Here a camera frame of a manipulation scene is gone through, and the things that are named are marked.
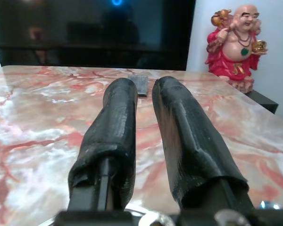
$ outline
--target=marble table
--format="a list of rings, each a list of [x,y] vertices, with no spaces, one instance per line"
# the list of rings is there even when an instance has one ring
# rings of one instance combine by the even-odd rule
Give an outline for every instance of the marble table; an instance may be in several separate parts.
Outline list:
[[[179,211],[169,191],[151,89],[179,79],[199,101],[249,181],[255,206],[283,206],[283,121],[209,73],[137,69],[6,66],[0,68],[0,226],[34,226],[67,207],[67,175],[85,131],[116,78],[149,76],[138,99],[137,164],[131,203]]]

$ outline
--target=red marble veining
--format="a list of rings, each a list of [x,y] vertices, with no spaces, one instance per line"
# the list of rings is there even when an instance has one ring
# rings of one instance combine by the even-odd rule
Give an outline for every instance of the red marble veining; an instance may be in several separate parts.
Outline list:
[[[166,213],[179,208],[169,191],[151,90],[174,76],[195,96],[249,181],[255,206],[283,206],[283,121],[206,73],[83,67],[0,69],[0,226],[33,226],[67,207],[67,175],[85,131],[116,78],[149,76],[136,114],[136,181],[131,203]]]

